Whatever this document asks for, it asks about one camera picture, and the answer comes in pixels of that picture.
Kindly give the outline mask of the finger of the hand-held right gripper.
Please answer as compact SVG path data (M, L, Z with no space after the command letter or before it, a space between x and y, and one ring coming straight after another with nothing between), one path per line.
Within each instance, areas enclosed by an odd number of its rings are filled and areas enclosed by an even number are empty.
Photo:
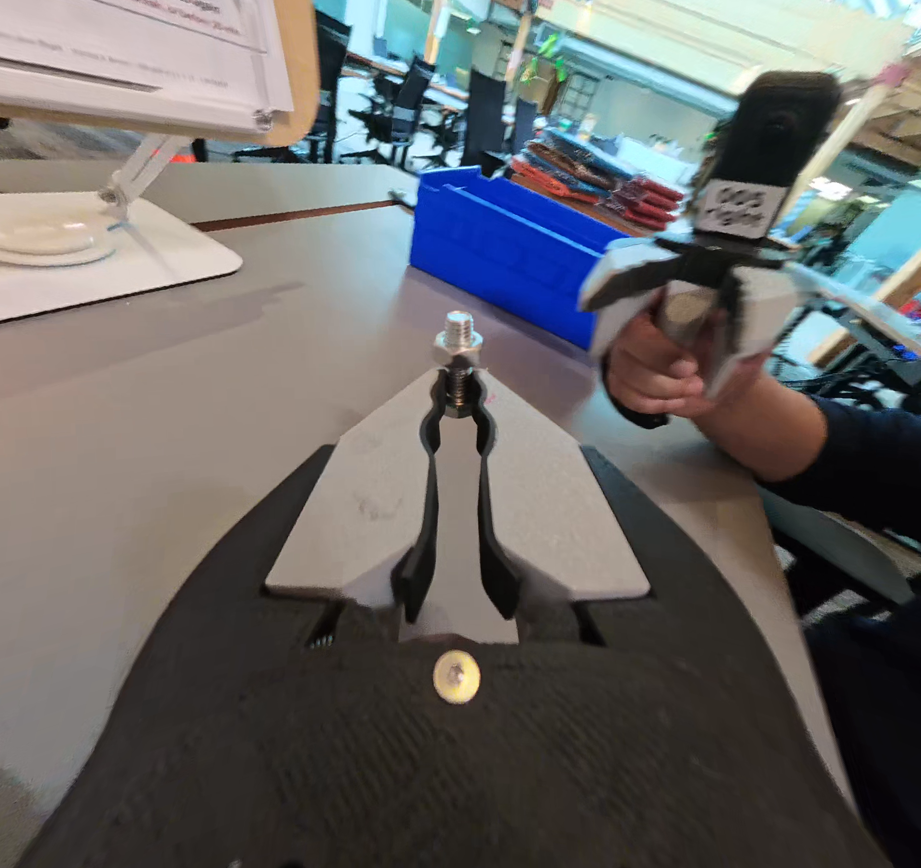
M724 281L708 364L708 398L715 399L740 364L775 345L800 290L781 269L734 267Z
M683 248L677 237L624 238L608 245L582 281L578 310L593 317L589 356L600 361L626 326L650 312L657 326L672 298Z

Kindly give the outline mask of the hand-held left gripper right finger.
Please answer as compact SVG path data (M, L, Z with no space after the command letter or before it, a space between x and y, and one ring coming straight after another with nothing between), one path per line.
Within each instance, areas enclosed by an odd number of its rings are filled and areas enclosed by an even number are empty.
M638 599L650 583L580 443L488 371L469 381L481 581L520 609Z

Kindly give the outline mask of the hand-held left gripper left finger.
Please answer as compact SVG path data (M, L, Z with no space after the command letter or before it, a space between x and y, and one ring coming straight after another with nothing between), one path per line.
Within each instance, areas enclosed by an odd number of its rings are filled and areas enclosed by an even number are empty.
M442 416L443 372L430 370L343 434L265 588L415 622L435 569Z

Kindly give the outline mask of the silver hex bolt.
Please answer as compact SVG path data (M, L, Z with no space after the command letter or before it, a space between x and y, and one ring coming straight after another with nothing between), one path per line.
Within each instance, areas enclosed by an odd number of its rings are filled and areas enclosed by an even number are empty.
M468 340L471 332L475 331L472 315L464 311L448 312L443 331L448 333L449 340ZM445 377L446 414L455 419L468 417L471 413L472 381L478 368L441 369Z

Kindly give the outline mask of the silver hex nut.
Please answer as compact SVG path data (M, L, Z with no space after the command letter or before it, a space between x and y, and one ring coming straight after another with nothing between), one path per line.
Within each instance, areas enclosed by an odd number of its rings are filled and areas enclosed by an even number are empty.
M472 331L464 342L449 340L445 331L436 335L433 343L433 359L436 365L447 369L475 369L481 363L483 337Z

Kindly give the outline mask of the person's right forearm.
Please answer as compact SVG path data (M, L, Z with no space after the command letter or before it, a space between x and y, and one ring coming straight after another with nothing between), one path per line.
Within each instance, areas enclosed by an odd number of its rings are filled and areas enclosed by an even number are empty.
M760 375L695 425L789 503L920 540L918 416L811 398Z

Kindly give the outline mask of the person's right hand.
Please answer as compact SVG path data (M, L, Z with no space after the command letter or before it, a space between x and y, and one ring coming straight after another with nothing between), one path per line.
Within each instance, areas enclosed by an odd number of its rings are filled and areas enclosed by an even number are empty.
M618 333L606 353L606 390L621 406L643 415L668 414L701 429L773 422L797 406L799 393L764 371L764 354L743 359L715 394L708 379L716 364L726 321L708 318L689 347L658 326L653 308L641 311Z

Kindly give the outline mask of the stack of colourful packets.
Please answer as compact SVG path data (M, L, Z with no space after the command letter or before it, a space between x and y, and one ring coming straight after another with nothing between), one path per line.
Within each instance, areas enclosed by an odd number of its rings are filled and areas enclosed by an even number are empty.
M650 235L672 227L685 194L575 135L547 127L508 163L508 176L628 234Z

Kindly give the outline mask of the blue plastic bin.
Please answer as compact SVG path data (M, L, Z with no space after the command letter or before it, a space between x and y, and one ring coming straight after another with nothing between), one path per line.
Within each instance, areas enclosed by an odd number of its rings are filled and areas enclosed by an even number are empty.
M628 235L477 167L420 176L409 264L586 350L579 288Z

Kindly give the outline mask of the black office chair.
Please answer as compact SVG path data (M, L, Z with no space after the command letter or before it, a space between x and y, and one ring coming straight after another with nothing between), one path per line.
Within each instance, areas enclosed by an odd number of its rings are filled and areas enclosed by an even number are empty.
M506 126L503 111L506 83L472 68L466 109L466 134L461 166L478 166L502 154Z
M338 86L348 53L351 27L336 18L315 10L319 54L319 109L306 136L312 163L332 162L337 139Z
M364 126L366 139L371 142L369 148L352 152L350 156L405 169L408 150L421 120L425 93L434 73L430 63L415 55L401 82L380 81L380 104L365 111L350 111Z

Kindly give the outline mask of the grey office chair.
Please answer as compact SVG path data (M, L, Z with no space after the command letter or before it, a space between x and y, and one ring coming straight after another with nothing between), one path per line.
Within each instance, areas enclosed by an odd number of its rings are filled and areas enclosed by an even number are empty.
M902 607L915 597L895 561L868 536L762 487L758 493L776 545L794 559L789 575L801 615L846 590L886 608Z

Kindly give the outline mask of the white document stand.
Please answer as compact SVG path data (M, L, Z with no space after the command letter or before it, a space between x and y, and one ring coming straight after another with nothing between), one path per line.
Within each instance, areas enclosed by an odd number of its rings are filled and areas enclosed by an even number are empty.
M1 71L2 117L127 129L142 135L138 148L108 182L90 192L2 193L2 323L83 305L232 275L242 264L230 249L143 200L149 186L181 147L193 139L268 144L300 139L319 108L319 62L313 0L273 0L294 110L258 115L247 129L205 121L192 104L167 105L142 118L129 104L139 92L103 88L86 107L52 107L58 89L93 83Z

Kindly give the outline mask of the person's dark clothed body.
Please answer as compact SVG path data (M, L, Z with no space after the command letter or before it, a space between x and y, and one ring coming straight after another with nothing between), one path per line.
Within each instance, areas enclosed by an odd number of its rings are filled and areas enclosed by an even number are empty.
M884 621L839 612L807 629L858 812L894 866L920 865L920 599Z

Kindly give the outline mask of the printed instruction sheet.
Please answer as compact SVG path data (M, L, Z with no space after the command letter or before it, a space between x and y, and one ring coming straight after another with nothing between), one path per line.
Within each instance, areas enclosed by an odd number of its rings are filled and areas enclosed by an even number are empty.
M142 118L192 104L205 121L244 129L294 110L273 0L1 0L2 67L93 83L58 89L52 107L84 106L103 88L139 92Z

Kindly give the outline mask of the wooden post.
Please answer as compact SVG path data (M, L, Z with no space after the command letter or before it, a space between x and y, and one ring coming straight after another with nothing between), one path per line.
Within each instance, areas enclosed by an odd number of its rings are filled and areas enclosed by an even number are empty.
M449 0L433 0L425 38L424 59L431 68L435 68L441 41L447 30L450 18Z

